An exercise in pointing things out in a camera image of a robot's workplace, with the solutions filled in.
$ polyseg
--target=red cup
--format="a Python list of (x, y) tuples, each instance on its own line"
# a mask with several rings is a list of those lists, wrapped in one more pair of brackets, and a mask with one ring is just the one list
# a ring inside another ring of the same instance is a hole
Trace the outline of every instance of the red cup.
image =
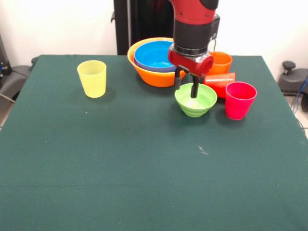
[(208, 75), (219, 75), (229, 73), (233, 58), (224, 52), (210, 52), (214, 58), (214, 63)]
[(211, 87), (219, 98), (226, 98), (226, 86), (235, 82), (235, 73), (211, 75), (204, 78), (204, 84)]
[(257, 97), (254, 86), (245, 82), (230, 83), (226, 87), (226, 113), (230, 119), (241, 120)]

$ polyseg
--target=red cup lying on side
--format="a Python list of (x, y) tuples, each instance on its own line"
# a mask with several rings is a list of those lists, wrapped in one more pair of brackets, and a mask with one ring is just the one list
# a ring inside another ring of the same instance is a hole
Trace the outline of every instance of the red cup lying on side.
[(257, 97), (254, 86), (245, 82), (230, 83), (226, 87), (226, 113), (230, 119), (241, 120), (247, 115)]
[(226, 86), (235, 82), (236, 73), (221, 75), (209, 75), (204, 79), (204, 84), (211, 87), (217, 94), (218, 98), (226, 98)]

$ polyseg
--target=yellow cup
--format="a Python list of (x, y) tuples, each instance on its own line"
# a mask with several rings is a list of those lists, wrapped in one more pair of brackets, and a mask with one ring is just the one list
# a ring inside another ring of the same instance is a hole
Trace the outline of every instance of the yellow cup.
[(98, 60), (89, 60), (78, 65), (79, 78), (88, 97), (98, 98), (105, 94), (106, 70), (106, 64)]

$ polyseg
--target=white wall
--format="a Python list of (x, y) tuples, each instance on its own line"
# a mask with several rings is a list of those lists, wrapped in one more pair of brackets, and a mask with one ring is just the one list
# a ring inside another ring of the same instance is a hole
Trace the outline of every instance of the white wall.
[[(306, 0), (220, 0), (217, 49), (308, 67)], [(116, 54), (113, 0), (0, 0), (0, 32), (13, 65), (39, 54)]]
[(113, 0), (0, 0), (12, 65), (40, 54), (116, 54)]
[(275, 78), (282, 62), (308, 67), (308, 1), (220, 0), (217, 50), (262, 55)]

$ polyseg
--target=cup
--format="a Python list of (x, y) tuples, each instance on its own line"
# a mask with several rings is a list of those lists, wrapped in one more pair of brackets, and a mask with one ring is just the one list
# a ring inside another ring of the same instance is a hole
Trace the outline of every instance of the cup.
[(230, 83), (226, 87), (226, 113), (230, 119), (241, 120), (257, 97), (254, 86), (245, 82)]
[(224, 52), (211, 52), (214, 58), (214, 64), (208, 75), (226, 74), (229, 72), (233, 58)]
[(228, 73), (222, 75), (206, 76), (204, 84), (211, 87), (217, 94), (218, 98), (226, 98), (226, 86), (235, 82), (236, 73)]
[(82, 88), (88, 97), (98, 98), (105, 94), (106, 70), (106, 64), (98, 60), (89, 60), (78, 65)]

